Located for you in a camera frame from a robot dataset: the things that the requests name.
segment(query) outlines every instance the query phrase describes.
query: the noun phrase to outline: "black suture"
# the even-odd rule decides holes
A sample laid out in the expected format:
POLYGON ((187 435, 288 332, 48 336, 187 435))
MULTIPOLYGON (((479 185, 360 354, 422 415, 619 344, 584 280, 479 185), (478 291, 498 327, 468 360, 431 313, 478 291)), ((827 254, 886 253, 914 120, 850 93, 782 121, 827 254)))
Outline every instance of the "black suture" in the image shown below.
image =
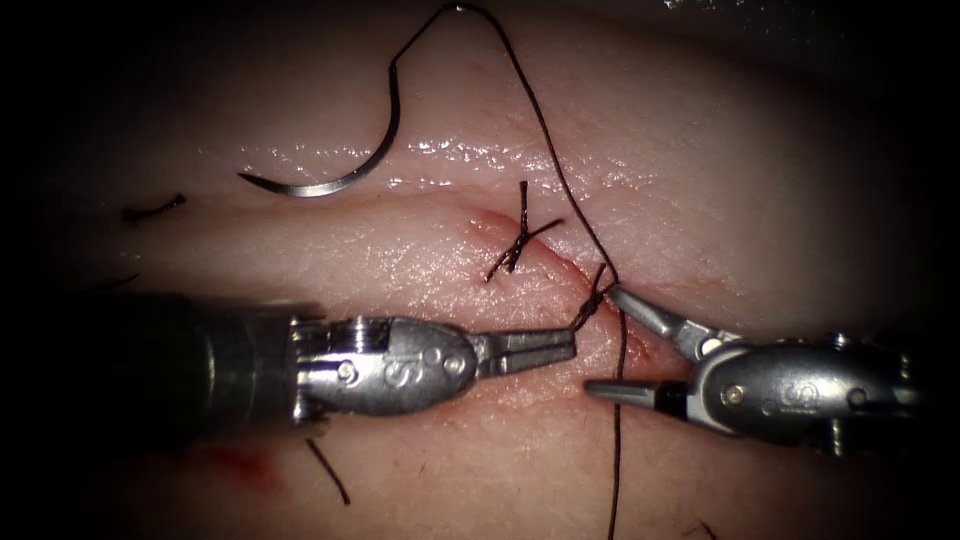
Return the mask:
POLYGON ((327 461, 327 457, 323 455, 323 452, 320 451, 320 447, 317 446, 317 443, 313 439, 305 439, 307 441, 307 447, 310 448, 310 451, 313 452, 313 455, 317 458, 317 461, 323 465, 324 470, 327 471, 327 474, 330 475, 330 479, 333 480, 333 483, 337 485, 337 489, 340 490, 340 499, 343 500, 344 506, 350 506, 350 495, 347 494, 347 488, 344 487, 343 482, 340 481, 340 477, 337 476, 337 472, 333 470, 333 466, 330 465, 330 462, 327 461))
POLYGON ((133 208, 124 208, 120 212, 120 219, 124 223, 127 223, 131 226, 136 225, 141 219, 155 216, 157 214, 162 214, 167 210, 172 210, 180 206, 181 204, 187 202, 187 198, 183 196, 182 193, 177 193, 177 195, 168 202, 167 204, 154 208, 152 210, 136 210, 133 208))
POLYGON ((493 264, 483 280, 489 282, 493 279, 493 274, 504 265, 507 267, 507 273, 512 274, 517 268, 520 253, 523 252, 523 248, 527 243, 533 240, 538 234, 548 231, 561 223, 563 223, 563 219, 555 219, 533 232, 529 231, 527 225, 527 181, 522 180, 520 182, 520 234, 517 235, 517 239, 514 240, 513 245, 500 255, 500 258, 493 264))
POLYGON ((717 540, 717 533, 713 532, 713 529, 705 521, 701 521, 700 525, 703 525, 703 530, 707 531, 707 535, 710 537, 710 540, 717 540))
MULTIPOLYGON (((380 146, 377 150, 371 155, 365 163, 363 163, 357 170, 348 174, 347 176, 338 179, 334 183, 342 183, 344 185, 349 185, 356 179, 361 176, 364 176, 366 173, 371 171, 376 167, 380 161, 382 161, 383 156, 387 153, 387 150, 390 148, 390 145, 393 142, 393 137, 396 134, 397 126, 400 121, 400 100, 399 100, 399 83, 397 81, 397 61, 400 57, 409 49, 414 42, 423 34, 427 28, 433 24, 433 21, 437 19, 441 14, 446 11, 454 9, 456 11, 472 11, 481 15, 487 22, 494 28, 497 34, 500 36, 500 41, 503 43, 504 48, 506 49, 507 55, 510 58, 510 62, 513 64, 514 71, 517 73, 517 77, 520 79, 520 83, 523 85, 524 92, 527 94, 527 98, 530 100, 530 104, 533 107, 534 113, 536 113, 537 121, 540 124, 540 129, 543 132, 544 140, 547 144, 547 150, 550 153, 550 158, 553 161, 554 170, 557 173, 557 177, 560 180, 560 185, 563 188, 563 192, 567 197, 567 201, 570 203, 571 208, 573 208, 574 213, 577 215, 577 219, 580 221, 580 224, 583 226, 584 230, 589 235, 591 242, 597 251, 600 253, 603 263, 610 268, 610 274, 613 277, 613 283, 620 283, 620 274, 617 272, 616 265, 614 265, 613 260, 610 258, 610 255, 607 253, 606 248, 604 248, 603 243, 600 242, 599 237, 596 232, 593 230, 593 227, 590 225, 590 222, 587 220, 583 211, 580 209, 580 205, 577 204, 576 199, 573 196, 573 192, 570 189, 570 184, 567 182, 567 179, 563 175, 563 168, 560 166, 560 158, 557 156, 556 148, 554 148, 553 140, 550 137, 550 131, 547 129, 546 120, 544 120, 543 112, 540 110, 540 103, 537 101, 536 96, 533 93, 533 89, 530 86, 530 83, 527 81, 526 75, 523 73, 523 69, 520 67, 520 62, 517 60, 517 56, 513 51, 513 46, 510 44, 510 40, 507 38, 506 32, 503 30, 503 27, 500 26, 500 23, 491 15, 487 10, 474 6, 472 4, 465 3, 450 3, 445 4, 440 9, 438 9, 423 26, 410 38, 407 43, 401 47, 401 49, 394 55, 393 59, 390 61, 390 66, 388 68, 388 73, 390 76, 390 123, 387 128, 387 134, 381 141, 380 146)), ((309 192, 311 189, 316 189, 317 186, 287 186, 274 182, 272 180, 267 180, 264 178, 252 176, 252 175, 243 175, 241 177, 247 181, 253 182, 254 184, 259 185, 270 191, 276 193, 282 193, 291 196, 312 196, 312 195, 298 195, 298 193, 309 192)), ((336 191, 339 188, 330 190, 325 188, 320 188, 320 194, 329 193, 336 191)), ((626 318, 623 311, 620 311, 620 351, 619 358, 617 360, 617 379, 623 378, 623 367, 626 361, 626 318)), ((616 527, 616 516, 617 516, 617 503, 619 500, 619 489, 620 489, 620 448, 621 448, 621 436, 620 436, 620 408, 619 406, 614 407, 614 478, 613 478, 613 508, 610 514, 610 524, 608 529, 608 537, 613 538, 614 529, 616 527)))

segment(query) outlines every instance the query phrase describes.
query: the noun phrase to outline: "cut suture end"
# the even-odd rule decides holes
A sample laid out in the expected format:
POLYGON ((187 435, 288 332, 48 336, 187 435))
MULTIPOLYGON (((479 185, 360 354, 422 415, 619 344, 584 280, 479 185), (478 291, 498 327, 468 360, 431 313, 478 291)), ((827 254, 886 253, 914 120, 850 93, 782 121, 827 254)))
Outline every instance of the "cut suture end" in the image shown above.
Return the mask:
POLYGON ((94 285, 93 290, 110 291, 113 289, 117 289, 117 288, 123 287, 124 285, 126 285, 127 283, 130 283, 131 281, 137 279, 138 277, 140 277, 139 273, 136 273, 121 279, 108 278, 94 285))
POLYGON ((167 204, 163 206, 159 206, 157 208, 153 208, 151 210, 136 210, 133 208, 124 208, 120 212, 120 219, 124 223, 133 226, 139 223, 141 219, 162 214, 167 210, 172 210, 185 202, 187 202, 187 198, 184 197, 182 193, 177 193, 176 196, 173 197, 173 200, 171 200, 167 204))
POLYGON ((350 506, 350 495, 347 493, 347 488, 344 487, 340 477, 337 476, 337 472, 333 470, 333 465, 330 465, 330 462, 327 461, 327 457, 323 455, 323 452, 320 450, 320 447, 317 446, 316 441, 313 439, 306 439, 306 443, 307 447, 310 448, 310 452, 314 457, 317 458, 317 461, 319 461, 320 465, 323 466, 323 469, 327 471, 327 474, 330 475, 330 479, 333 480, 333 483, 336 484, 337 490, 340 491, 340 500, 343 501, 343 505, 350 506))

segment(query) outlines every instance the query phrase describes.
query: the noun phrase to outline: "red bleeding spot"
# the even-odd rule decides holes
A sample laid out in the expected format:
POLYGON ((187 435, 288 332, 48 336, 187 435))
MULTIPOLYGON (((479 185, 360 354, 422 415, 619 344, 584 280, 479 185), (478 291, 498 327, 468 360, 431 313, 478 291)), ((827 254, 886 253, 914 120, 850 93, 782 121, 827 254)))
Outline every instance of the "red bleeding spot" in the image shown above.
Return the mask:
POLYGON ((187 463, 265 495, 276 494, 283 489, 283 484, 272 466, 270 453, 262 448, 197 448, 190 452, 187 463))

